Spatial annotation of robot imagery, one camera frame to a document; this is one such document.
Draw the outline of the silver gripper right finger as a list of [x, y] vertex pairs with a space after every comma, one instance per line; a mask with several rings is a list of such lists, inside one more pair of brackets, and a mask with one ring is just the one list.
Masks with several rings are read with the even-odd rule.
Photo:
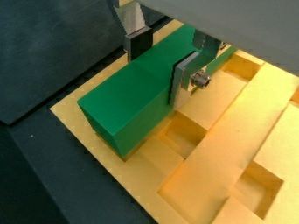
[[170, 106], [178, 109], [191, 98], [194, 88], [206, 88], [211, 81], [206, 66], [216, 59], [220, 41], [195, 31], [192, 38], [195, 50], [188, 53], [172, 68], [172, 84], [170, 88]]

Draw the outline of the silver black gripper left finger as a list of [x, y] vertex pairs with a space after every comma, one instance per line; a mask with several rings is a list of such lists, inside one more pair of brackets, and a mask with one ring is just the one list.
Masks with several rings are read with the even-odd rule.
[[154, 45], [154, 30], [146, 25], [138, 1], [115, 1], [114, 8], [124, 30], [127, 60], [135, 60]]

